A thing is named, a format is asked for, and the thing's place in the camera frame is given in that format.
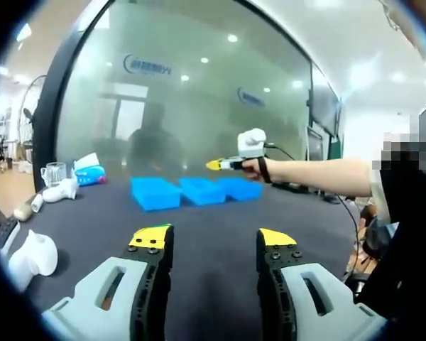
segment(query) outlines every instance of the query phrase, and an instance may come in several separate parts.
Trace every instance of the logo on glass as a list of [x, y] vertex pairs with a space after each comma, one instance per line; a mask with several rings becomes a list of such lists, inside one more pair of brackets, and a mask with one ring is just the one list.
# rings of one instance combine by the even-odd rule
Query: logo on glass
[[241, 103], [252, 104], [258, 107], [265, 106], [265, 102], [262, 99], [259, 99], [248, 92], [244, 92], [242, 87], [237, 89], [236, 94], [238, 95]]
[[148, 75], [171, 75], [172, 68], [147, 60], [139, 60], [135, 55], [127, 55], [123, 59], [123, 68], [128, 73], [142, 72]]

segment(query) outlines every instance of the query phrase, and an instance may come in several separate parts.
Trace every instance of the monitor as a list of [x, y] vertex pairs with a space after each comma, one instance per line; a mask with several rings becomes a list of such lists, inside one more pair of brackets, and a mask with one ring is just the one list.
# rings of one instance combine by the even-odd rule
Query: monitor
[[307, 159], [309, 161], [324, 160], [324, 142], [321, 135], [316, 133], [310, 126], [306, 127], [307, 132]]
[[312, 90], [310, 92], [310, 116], [333, 136], [337, 135], [337, 121], [341, 102], [319, 68], [312, 64]]

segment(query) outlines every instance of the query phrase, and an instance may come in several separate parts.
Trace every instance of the blue storage box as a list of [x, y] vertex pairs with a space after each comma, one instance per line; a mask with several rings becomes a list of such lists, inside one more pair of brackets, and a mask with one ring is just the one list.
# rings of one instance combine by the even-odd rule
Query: blue storage box
[[241, 178], [221, 178], [218, 179], [226, 195], [235, 200], [244, 201], [257, 199], [262, 194], [263, 184], [246, 181]]
[[162, 178], [132, 178], [131, 192], [145, 211], [180, 206], [182, 190]]
[[226, 201], [222, 186], [205, 178], [181, 178], [182, 194], [196, 205], [219, 204]]

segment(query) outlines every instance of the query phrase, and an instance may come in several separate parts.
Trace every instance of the glass partition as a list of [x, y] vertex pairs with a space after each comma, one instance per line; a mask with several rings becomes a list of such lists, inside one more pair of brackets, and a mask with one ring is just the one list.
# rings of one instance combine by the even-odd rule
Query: glass partition
[[235, 1], [118, 0], [75, 61], [57, 159], [95, 151], [114, 179], [211, 176], [205, 163], [256, 127], [304, 159], [310, 79], [297, 47]]

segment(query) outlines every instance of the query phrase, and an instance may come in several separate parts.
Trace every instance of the black wrist strap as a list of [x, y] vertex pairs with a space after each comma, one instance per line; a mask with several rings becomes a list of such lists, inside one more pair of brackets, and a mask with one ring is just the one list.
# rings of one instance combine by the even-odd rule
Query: black wrist strap
[[261, 175], [263, 180], [266, 183], [271, 183], [270, 174], [268, 173], [267, 163], [265, 162], [265, 159], [260, 157], [260, 158], [257, 158], [257, 161], [258, 161], [258, 167], [261, 170]]

